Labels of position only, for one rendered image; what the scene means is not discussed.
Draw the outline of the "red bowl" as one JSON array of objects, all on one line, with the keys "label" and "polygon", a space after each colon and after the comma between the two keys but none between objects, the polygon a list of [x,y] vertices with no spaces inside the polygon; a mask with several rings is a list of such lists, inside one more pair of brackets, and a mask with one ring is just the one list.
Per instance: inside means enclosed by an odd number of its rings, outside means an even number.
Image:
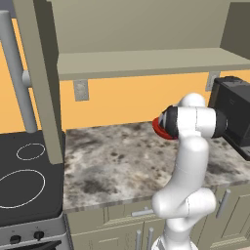
[{"label": "red bowl", "polygon": [[152,121],[152,128],[154,132],[163,139],[176,140],[178,138],[178,135],[171,127],[171,123],[163,116],[157,117]]}]

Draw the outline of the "olive cabinet door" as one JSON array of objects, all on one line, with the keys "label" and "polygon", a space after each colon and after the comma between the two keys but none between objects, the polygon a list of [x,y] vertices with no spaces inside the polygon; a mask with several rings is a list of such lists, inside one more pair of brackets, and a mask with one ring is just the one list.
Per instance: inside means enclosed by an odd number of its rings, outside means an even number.
[{"label": "olive cabinet door", "polygon": [[59,49],[49,0],[13,0],[49,160],[63,163]]}]

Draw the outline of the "olive drawer front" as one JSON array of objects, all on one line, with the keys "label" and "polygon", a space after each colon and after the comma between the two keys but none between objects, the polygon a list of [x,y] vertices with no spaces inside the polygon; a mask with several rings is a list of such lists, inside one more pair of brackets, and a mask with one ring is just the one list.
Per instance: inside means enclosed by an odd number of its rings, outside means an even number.
[{"label": "olive drawer front", "polygon": [[104,208],[104,225],[132,224],[134,222],[143,222],[148,221],[149,219],[155,219],[156,216],[154,214],[133,216],[134,212],[150,209],[151,204],[149,200],[109,206]]}]

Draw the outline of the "black hob stove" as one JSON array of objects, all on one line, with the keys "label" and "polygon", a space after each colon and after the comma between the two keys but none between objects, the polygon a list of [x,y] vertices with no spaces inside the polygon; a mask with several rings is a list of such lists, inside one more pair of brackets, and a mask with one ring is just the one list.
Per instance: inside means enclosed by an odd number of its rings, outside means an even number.
[{"label": "black hob stove", "polygon": [[[64,166],[50,163],[43,133],[0,134],[0,250],[72,250],[63,214]],[[44,237],[33,237],[36,231]],[[21,242],[10,238],[20,235]]]}]

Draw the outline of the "olive base cupboard door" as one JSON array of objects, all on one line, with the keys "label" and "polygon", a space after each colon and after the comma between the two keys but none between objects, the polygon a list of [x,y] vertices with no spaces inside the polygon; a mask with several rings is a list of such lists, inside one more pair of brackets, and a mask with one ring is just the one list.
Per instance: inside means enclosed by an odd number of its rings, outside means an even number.
[{"label": "olive base cupboard door", "polygon": [[73,234],[74,250],[135,250],[136,233],[143,223]]},{"label": "olive base cupboard door", "polygon": [[148,229],[154,228],[153,237],[152,237],[152,244],[151,244],[151,247],[152,247],[153,244],[157,243],[157,239],[162,234],[164,227],[165,227],[165,223],[166,223],[166,221],[164,219],[157,219],[157,220],[145,222],[143,250],[146,250],[146,246],[147,246]]},{"label": "olive base cupboard door", "polygon": [[[219,201],[225,190],[231,194],[220,218],[216,219]],[[214,213],[206,217],[197,241],[199,250],[238,250],[250,247],[250,184],[218,187],[215,192],[218,205]]]}]

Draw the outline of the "grey wall outlet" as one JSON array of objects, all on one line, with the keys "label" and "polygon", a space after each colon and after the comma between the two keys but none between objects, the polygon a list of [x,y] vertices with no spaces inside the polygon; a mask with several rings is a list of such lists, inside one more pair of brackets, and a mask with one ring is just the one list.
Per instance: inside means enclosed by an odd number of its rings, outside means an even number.
[{"label": "grey wall outlet", "polygon": [[207,78],[207,83],[205,87],[205,91],[211,91],[213,88],[214,80],[220,76],[220,71],[210,71]]},{"label": "grey wall outlet", "polygon": [[77,102],[89,100],[88,80],[80,79],[73,82],[74,97]]}]

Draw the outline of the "olive open wall cabinet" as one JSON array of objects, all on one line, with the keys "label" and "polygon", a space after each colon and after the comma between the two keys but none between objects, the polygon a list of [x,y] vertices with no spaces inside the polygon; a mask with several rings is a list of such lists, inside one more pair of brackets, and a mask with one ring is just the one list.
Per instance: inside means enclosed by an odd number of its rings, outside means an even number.
[{"label": "olive open wall cabinet", "polygon": [[250,0],[49,0],[61,80],[250,68]]}]

